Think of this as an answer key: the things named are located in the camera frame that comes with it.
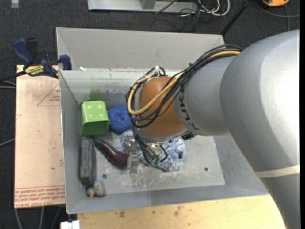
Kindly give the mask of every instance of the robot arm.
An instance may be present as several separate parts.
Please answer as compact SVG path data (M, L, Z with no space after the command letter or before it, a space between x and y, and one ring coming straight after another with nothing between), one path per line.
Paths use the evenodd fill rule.
M231 133L287 228L300 226L299 37L290 31L242 52L212 50L175 77L151 71L128 95L134 132L144 145L186 132Z

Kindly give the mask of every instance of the black carpet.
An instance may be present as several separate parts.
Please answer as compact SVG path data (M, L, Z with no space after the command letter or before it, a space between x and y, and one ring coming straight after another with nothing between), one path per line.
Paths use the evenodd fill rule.
M39 39L39 57L56 59L56 27L101 28L135 31L174 31L220 34L244 0L230 0L230 12L223 17L181 19L172 14L148 12L89 12L87 0L19 0L19 9L11 8L11 0L0 0L0 78L14 74L15 65L23 64L12 50L18 38ZM286 5L290 15L300 12L300 0ZM286 15L284 8L268 9ZM260 10L253 2L225 35L227 44L242 48L271 35L300 27L300 19L279 18ZM15 90L0 89L0 144L15 135ZM14 143L0 147L0 228L18 228L13 209ZM42 228L50 228L58 207L46 207ZM61 209L58 221L67 220ZM41 208L18 210L25 229L37 229Z

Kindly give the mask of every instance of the yellow cable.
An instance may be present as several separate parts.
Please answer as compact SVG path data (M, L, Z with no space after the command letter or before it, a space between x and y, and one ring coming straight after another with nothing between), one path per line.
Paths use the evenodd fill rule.
M213 58L213 57L216 57L216 56L219 56L219 55L223 55L223 54L232 54L232 55L238 55L240 52L239 51L234 51L234 50L228 50L228 51L223 51L223 52L217 52L213 55L211 55L210 57L208 58ZM137 81L137 83L135 85L136 88L132 88L131 89L131 92L130 92L130 95L129 95L129 98L128 98L128 101L127 101L127 109L128 109L128 112L132 115L140 115L142 114L143 112L145 112L147 109L149 109L156 101L158 98L160 98L169 88L172 87L172 85L175 84L175 82L179 79L179 77L181 76L181 74L174 78L162 91L160 91L147 105L145 105L142 109L140 110L137 110L137 111L133 111L132 108L131 108L131 102L132 102L132 97L133 97L133 94L135 92L135 90L139 87L138 85L143 83L144 81L146 81L147 79L149 79L152 75L154 75L154 73L146 76L145 78L143 79L140 79Z

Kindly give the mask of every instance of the blue clamp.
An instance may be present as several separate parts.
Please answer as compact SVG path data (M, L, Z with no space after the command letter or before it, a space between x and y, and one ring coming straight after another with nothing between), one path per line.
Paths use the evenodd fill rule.
M53 69L53 67L46 60L42 60L40 64L33 64L34 59L30 52L27 50L26 41L24 38L20 38L13 44L13 50L16 55L23 59L26 64L23 67L23 71L30 76L49 76L53 78L58 78L58 71ZM62 70L71 70L71 61L68 55L61 55L59 60L52 63L62 63Z

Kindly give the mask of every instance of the wooden board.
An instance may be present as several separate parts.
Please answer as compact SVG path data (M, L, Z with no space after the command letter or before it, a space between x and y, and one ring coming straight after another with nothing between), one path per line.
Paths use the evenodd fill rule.
M65 203L60 105L58 79L17 78L15 208Z
M78 214L82 229L285 229L270 195Z

